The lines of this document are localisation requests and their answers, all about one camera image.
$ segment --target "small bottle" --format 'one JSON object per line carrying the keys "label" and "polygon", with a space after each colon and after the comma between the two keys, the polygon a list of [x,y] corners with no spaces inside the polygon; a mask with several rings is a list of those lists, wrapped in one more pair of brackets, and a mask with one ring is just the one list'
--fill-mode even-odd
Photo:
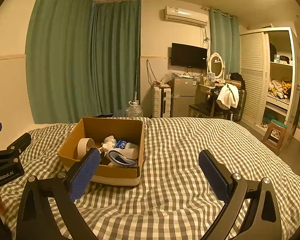
{"label": "small bottle", "polygon": [[138,106],[138,103],[136,101],[129,102],[129,107],[127,108],[127,116],[130,118],[133,117],[143,117],[143,111],[141,109],[141,106]]}

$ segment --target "masking tape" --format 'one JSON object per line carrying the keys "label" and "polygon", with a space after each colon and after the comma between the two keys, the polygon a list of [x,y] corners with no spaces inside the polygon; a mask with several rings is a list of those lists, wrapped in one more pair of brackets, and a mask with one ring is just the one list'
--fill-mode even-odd
{"label": "masking tape", "polygon": [[92,147],[96,147],[93,139],[91,138],[80,139],[78,143],[78,159],[81,160]]}

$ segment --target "air conditioner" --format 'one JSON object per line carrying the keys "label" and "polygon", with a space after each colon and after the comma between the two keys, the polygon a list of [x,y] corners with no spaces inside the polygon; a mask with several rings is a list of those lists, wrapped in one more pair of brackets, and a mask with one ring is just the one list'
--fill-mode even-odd
{"label": "air conditioner", "polygon": [[208,24],[208,15],[206,14],[171,6],[165,7],[164,19],[166,21],[179,22],[199,27],[204,27]]}

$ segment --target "cardboard box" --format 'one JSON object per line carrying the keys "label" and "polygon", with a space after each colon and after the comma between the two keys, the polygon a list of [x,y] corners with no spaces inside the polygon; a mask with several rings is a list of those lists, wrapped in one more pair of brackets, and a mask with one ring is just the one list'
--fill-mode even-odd
{"label": "cardboard box", "polygon": [[81,138],[92,138],[96,148],[99,148],[110,135],[117,141],[125,139],[139,146],[138,166],[125,168],[100,164],[91,181],[117,186],[137,186],[143,164],[145,136],[143,123],[139,120],[83,117],[58,152],[62,164],[68,170],[78,162],[77,147]]}

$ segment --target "metal screw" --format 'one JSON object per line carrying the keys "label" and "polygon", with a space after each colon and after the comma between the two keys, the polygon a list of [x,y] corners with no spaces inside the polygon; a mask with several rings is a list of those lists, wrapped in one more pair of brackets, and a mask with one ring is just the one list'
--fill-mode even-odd
{"label": "metal screw", "polygon": [[60,179],[64,178],[65,176],[66,176],[66,173],[64,171],[58,173],[58,178],[60,178]]}
{"label": "metal screw", "polygon": [[239,173],[234,173],[234,174],[232,174],[232,177],[233,177],[234,179],[236,179],[236,180],[239,180],[239,179],[242,178],[242,176],[241,176]]}
{"label": "metal screw", "polygon": [[263,178],[263,182],[266,184],[269,184],[271,182],[271,180],[269,178]]}
{"label": "metal screw", "polygon": [[35,181],[35,176],[30,176],[29,179],[28,179],[28,181],[29,181],[29,182]]}

